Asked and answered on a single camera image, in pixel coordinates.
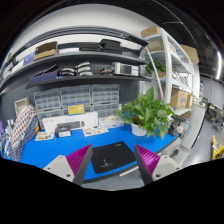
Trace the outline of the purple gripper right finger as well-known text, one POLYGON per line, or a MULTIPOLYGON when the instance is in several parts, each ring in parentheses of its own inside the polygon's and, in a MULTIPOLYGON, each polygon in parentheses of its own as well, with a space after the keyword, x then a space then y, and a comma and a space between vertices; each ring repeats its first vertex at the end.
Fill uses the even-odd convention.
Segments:
POLYGON ((140 145, 135 145, 134 156, 145 185, 181 170, 168 155, 159 156, 140 145))

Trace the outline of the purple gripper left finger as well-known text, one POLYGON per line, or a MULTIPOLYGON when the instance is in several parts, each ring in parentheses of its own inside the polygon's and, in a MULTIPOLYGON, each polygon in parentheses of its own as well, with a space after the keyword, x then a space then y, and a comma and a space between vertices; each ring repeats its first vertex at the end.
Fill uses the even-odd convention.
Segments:
POLYGON ((44 167, 44 170, 72 183, 81 185, 92 154, 92 145, 87 145, 68 156, 57 156, 44 167))

